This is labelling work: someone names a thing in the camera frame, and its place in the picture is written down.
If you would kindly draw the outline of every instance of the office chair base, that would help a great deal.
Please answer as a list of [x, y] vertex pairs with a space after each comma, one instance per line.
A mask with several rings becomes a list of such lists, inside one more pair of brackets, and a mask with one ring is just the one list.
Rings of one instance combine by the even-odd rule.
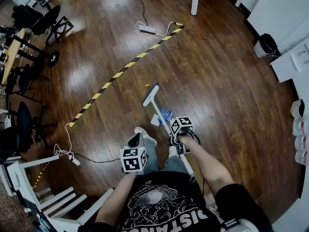
[[[53, 46], [55, 43], [59, 44], [61, 38], [65, 36], [65, 33], [67, 32], [67, 26], [69, 26], [70, 29], [73, 28], [73, 24], [65, 17], [63, 16], [60, 20], [58, 20], [57, 23], [50, 26], [51, 31], [45, 41], [46, 46]], [[50, 44], [48, 41], [50, 38], [54, 35], [55, 42]]]
[[48, 108], [48, 105], [47, 104], [44, 104], [41, 108], [41, 112], [40, 112], [40, 116], [39, 117], [34, 117], [33, 118], [33, 129], [36, 130], [35, 131], [35, 141], [37, 143], [43, 141], [44, 144], [45, 144], [45, 147], [47, 149], [51, 149], [53, 148], [52, 145], [49, 145], [46, 141], [46, 137], [45, 137], [45, 134], [43, 133], [43, 130], [48, 128], [48, 127], [51, 127], [51, 126], [57, 126], [58, 123], [57, 122], [54, 122], [52, 124], [47, 124], [47, 125], [43, 125], [42, 124], [42, 117], [43, 117], [43, 112], [44, 112], [44, 109], [45, 108]]
[[60, 55], [60, 53], [58, 51], [55, 51], [55, 52], [52, 53], [52, 55], [48, 59], [48, 66], [49, 67], [54, 67], [55, 66], [55, 64], [59, 60], [59, 55]]

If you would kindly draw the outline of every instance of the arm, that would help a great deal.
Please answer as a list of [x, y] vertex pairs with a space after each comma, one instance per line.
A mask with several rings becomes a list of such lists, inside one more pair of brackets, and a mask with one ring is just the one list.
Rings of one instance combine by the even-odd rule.
[[207, 153], [195, 140], [189, 136], [184, 136], [180, 137], [179, 141], [186, 145], [193, 154], [201, 174], [214, 196], [222, 187], [234, 183], [228, 170]]
[[114, 192], [100, 208], [96, 222], [103, 222], [116, 227], [118, 219], [125, 207], [127, 197], [131, 191], [137, 172], [131, 172], [119, 182]]

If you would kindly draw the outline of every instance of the black office chair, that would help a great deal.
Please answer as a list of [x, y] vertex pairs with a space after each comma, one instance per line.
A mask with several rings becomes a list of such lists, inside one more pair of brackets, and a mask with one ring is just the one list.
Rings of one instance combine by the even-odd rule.
[[18, 29], [29, 28], [32, 30], [33, 34], [40, 35], [44, 34], [46, 30], [51, 28], [45, 44], [50, 46], [48, 43], [52, 35], [55, 36], [56, 43], [60, 43], [60, 35], [62, 32], [58, 32], [60, 27], [68, 25], [72, 27], [72, 23], [63, 16], [58, 22], [57, 18], [60, 14], [60, 5], [55, 6], [50, 9], [46, 15], [42, 15], [40, 12], [35, 11], [29, 6], [19, 5], [14, 7], [14, 12], [12, 18], [15, 20], [14, 26]]
[[21, 102], [18, 107], [18, 112], [9, 111], [9, 115], [17, 116], [16, 125], [0, 130], [0, 164], [6, 161], [15, 152], [26, 153], [33, 144], [32, 132], [35, 130], [35, 142], [44, 142], [45, 147], [50, 149], [51, 146], [46, 142], [46, 137], [43, 130], [57, 126], [57, 123], [42, 124], [43, 111], [47, 108], [43, 105], [39, 117], [31, 117], [31, 113], [26, 104]]
[[[41, 79], [50, 81], [49, 78], [41, 75], [41, 72], [43, 70], [43, 62], [44, 62], [44, 59], [39, 60], [37, 62], [34, 62], [32, 67], [30, 67], [27, 64], [25, 67], [14, 68], [11, 71], [10, 75], [8, 76], [7, 85], [6, 85], [6, 88], [5, 88], [5, 93], [7, 95], [17, 94], [17, 95], [25, 97], [29, 100], [32, 100], [34, 102], [40, 103], [40, 101], [34, 99], [33, 97], [26, 96], [25, 93], [28, 90], [34, 89], [32, 87], [32, 83], [39, 77]], [[13, 89], [14, 89], [14, 86], [17, 82], [18, 76], [20, 76], [19, 81], [18, 81], [19, 91], [13, 92]]]

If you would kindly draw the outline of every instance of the chair wheel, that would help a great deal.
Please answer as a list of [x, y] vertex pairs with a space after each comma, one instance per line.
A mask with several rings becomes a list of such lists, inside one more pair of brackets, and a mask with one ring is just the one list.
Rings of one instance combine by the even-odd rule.
[[60, 53], [58, 51], [55, 51], [52, 53], [51, 57], [48, 60], [48, 66], [53, 67], [59, 60]]

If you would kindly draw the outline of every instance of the wooden desk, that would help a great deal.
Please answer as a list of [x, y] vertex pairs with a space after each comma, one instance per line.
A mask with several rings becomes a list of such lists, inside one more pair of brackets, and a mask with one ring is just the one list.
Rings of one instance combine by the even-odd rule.
[[[25, 36], [25, 29], [21, 29], [19, 31], [19, 33], [17, 34], [17, 36], [19, 38], [23, 39], [24, 36]], [[6, 63], [4, 64], [4, 73], [3, 73], [2, 83], [1, 83], [2, 85], [6, 85], [8, 76], [10, 74], [12, 67], [13, 67], [13, 64], [14, 64], [16, 55], [18, 53], [18, 50], [20, 48], [20, 45], [21, 45], [21, 43], [19, 41], [13, 40], [13, 42], [12, 42], [10, 48], [9, 48], [8, 59], [7, 59]]]

